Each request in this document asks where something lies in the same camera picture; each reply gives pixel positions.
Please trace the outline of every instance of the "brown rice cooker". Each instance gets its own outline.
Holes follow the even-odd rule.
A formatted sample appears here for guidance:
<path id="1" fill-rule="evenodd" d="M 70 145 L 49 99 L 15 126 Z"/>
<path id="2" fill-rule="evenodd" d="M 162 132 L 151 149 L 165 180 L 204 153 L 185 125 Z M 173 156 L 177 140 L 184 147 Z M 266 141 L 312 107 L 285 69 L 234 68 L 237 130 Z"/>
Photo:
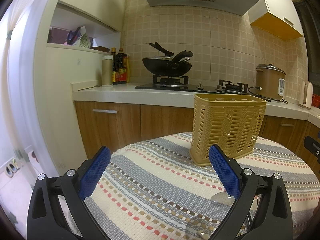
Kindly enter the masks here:
<path id="1" fill-rule="evenodd" d="M 256 87 L 257 94 L 266 98 L 281 100 L 284 94 L 284 76 L 286 73 L 272 64 L 260 64 L 256 67 L 257 78 Z"/>

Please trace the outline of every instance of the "woven basket pattern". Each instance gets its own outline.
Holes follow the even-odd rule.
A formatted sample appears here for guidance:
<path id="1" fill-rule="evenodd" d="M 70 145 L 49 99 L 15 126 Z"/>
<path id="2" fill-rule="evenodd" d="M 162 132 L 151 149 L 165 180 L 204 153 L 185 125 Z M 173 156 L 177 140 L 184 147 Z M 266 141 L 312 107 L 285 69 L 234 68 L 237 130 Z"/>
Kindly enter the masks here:
<path id="1" fill-rule="evenodd" d="M 217 143 L 226 156 L 252 153 L 267 102 L 249 95 L 196 94 L 190 155 L 209 166 L 209 148 Z"/>

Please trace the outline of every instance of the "woven tablecloth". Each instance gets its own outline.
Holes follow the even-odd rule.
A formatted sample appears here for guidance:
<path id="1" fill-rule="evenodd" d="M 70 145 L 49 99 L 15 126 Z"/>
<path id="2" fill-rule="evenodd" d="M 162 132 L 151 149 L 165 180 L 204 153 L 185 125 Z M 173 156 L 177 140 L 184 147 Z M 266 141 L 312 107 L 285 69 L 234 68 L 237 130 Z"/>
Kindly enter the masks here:
<path id="1" fill-rule="evenodd" d="M 85 199 L 112 240 L 203 239 L 195 232 L 212 233 L 219 226 L 230 206 L 210 199 L 224 187 L 212 167 L 194 165 L 190 147 L 191 133 L 179 133 L 131 144 L 112 155 Z M 311 169 L 290 150 L 260 137 L 254 152 L 237 161 L 257 175 L 282 175 L 297 237 L 319 201 L 320 185 Z M 252 217 L 256 208 L 254 201 Z"/>

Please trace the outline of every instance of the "basket base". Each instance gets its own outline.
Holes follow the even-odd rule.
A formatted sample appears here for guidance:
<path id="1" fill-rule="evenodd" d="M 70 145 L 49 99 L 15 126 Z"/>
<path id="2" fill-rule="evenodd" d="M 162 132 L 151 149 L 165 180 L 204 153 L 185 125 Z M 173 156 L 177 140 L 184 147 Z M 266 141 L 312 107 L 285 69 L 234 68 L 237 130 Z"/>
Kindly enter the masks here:
<path id="1" fill-rule="evenodd" d="M 244 156 L 247 156 L 247 155 L 251 154 L 251 153 L 253 152 L 253 147 L 249 147 L 248 150 L 249 150 L 249 151 L 247 151 L 247 152 L 245 152 L 245 153 L 243 153 L 243 154 L 237 155 L 237 156 L 235 156 L 235 157 L 232 157 L 232 156 L 227 156 L 227 157 L 233 158 L 233 159 L 237 160 L 237 159 L 240 159 L 240 158 L 242 158 L 242 157 L 244 157 Z M 191 149 L 189 150 L 189 154 L 190 154 L 193 162 L 195 163 L 195 165 L 197 165 L 197 166 L 199 166 L 199 167 L 212 166 L 212 165 L 211 165 L 211 162 L 209 161 L 209 157 L 205 158 L 204 160 L 201 160 L 201 162 L 198 162 L 198 161 L 197 161 L 198 158 L 195 157 L 195 156 L 192 154 Z"/>

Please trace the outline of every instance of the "pan handle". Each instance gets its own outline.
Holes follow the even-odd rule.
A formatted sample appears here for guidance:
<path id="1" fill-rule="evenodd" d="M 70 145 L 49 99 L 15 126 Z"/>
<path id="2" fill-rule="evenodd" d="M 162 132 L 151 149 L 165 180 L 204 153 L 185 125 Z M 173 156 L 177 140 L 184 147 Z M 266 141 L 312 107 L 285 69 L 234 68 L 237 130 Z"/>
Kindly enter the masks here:
<path id="1" fill-rule="evenodd" d="M 180 53 L 178 53 L 173 59 L 172 62 L 173 63 L 177 63 L 179 62 L 181 59 L 185 58 L 185 57 L 192 57 L 193 53 L 191 51 L 182 51 Z"/>
<path id="2" fill-rule="evenodd" d="M 154 47 L 155 49 L 159 50 L 160 52 L 164 53 L 166 55 L 166 57 L 173 57 L 173 52 L 170 52 L 164 48 L 162 48 L 158 42 L 156 42 L 155 44 L 153 43 L 149 43 L 150 46 Z"/>

